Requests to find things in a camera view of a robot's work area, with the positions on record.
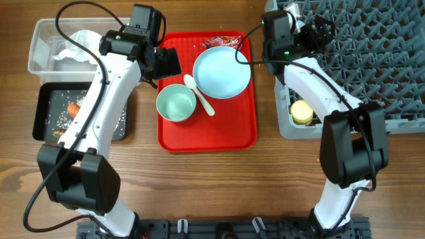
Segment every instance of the wooden surface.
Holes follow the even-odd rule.
[[[56,232],[31,234],[22,215],[41,182],[32,138],[40,87],[27,71],[36,22],[54,18],[60,0],[3,0],[0,4],[0,238],[74,238],[76,224]],[[238,29],[256,26],[266,1],[141,1],[167,17],[167,31]],[[129,17],[133,2],[106,1]],[[105,17],[93,7],[74,7],[64,17]],[[262,37],[252,38],[260,60]],[[274,77],[254,67],[258,140],[247,151],[172,155],[156,139],[156,91],[147,84],[133,93],[126,140],[111,147],[110,163],[122,179],[121,198],[142,218],[219,219],[307,216],[321,196],[325,176],[319,140],[285,140],[279,134]],[[370,217],[374,238],[425,238],[425,135],[388,137],[389,166],[378,188],[362,193],[354,215]],[[48,200],[45,191],[31,212],[33,226],[51,226],[77,213]]]

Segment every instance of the yellow object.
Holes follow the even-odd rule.
[[[297,100],[292,104],[290,113],[294,123],[299,125],[309,125],[313,120],[313,109],[305,100]]]

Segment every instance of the spoon handle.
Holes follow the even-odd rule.
[[[201,102],[201,104],[204,106],[204,109],[207,112],[207,114],[209,116],[215,115],[215,111],[214,111],[213,107],[207,102],[207,100],[204,98],[204,96],[196,88],[195,88],[195,93],[198,96],[199,101]]]

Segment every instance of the spoon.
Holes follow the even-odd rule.
[[[195,92],[195,94],[198,96],[199,101],[204,106],[204,109],[207,112],[207,114],[209,116],[215,115],[215,111],[213,107],[211,107],[211,105],[207,102],[204,96],[199,92],[195,79],[189,74],[186,74],[185,77],[183,77],[183,79],[185,81],[185,85],[189,87],[190,89],[192,89]]]

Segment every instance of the oval plate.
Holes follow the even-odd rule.
[[[227,46],[216,46],[198,56],[193,66],[193,78],[204,94],[227,99],[239,95],[247,87],[251,79],[250,66],[237,63],[235,52]],[[240,52],[238,59],[248,62]]]

